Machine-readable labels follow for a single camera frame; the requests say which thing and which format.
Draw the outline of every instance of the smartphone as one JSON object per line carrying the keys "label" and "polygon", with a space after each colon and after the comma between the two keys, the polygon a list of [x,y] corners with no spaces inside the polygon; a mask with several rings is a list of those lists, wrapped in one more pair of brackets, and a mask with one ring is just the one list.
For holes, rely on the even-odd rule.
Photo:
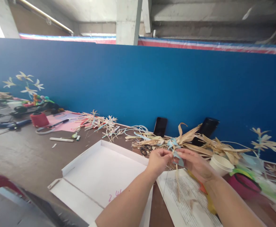
{"label": "smartphone", "polygon": [[154,134],[156,136],[161,136],[163,138],[165,134],[166,126],[167,126],[167,118],[158,117],[155,124]]}

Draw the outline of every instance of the pink bag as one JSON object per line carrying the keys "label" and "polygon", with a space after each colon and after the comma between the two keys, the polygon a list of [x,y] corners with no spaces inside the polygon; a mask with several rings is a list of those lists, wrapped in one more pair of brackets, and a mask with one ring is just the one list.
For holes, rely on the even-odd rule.
{"label": "pink bag", "polygon": [[258,183],[242,173],[235,173],[227,182],[245,200],[256,197],[262,191]]}

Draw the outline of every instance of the hand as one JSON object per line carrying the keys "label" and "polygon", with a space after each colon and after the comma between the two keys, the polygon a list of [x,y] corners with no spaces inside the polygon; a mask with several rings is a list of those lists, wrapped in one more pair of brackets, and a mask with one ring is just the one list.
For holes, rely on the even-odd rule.
{"label": "hand", "polygon": [[171,160],[171,158],[171,151],[165,150],[163,148],[153,150],[150,153],[148,166],[145,171],[149,172],[149,174],[151,174],[156,180],[158,176],[163,173],[167,163]]}
{"label": "hand", "polygon": [[219,174],[199,154],[184,148],[176,149],[184,165],[201,182],[206,183],[220,177]]}

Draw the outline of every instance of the white marker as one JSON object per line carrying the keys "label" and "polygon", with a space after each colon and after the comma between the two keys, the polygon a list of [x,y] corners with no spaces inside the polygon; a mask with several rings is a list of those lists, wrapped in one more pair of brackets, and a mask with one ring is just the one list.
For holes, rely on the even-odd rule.
{"label": "white marker", "polygon": [[74,142],[74,140],[62,139],[62,138],[53,138],[53,137],[51,137],[50,140],[64,141],[64,142]]}

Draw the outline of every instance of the white cardboard box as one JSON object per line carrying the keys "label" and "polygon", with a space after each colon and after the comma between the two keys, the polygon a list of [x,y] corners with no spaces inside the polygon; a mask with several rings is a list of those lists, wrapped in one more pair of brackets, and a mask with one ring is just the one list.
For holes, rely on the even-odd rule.
{"label": "white cardboard box", "polygon": [[[88,224],[122,192],[148,164],[148,159],[100,140],[62,169],[63,178],[49,190]],[[140,227],[149,226],[153,188]]]}

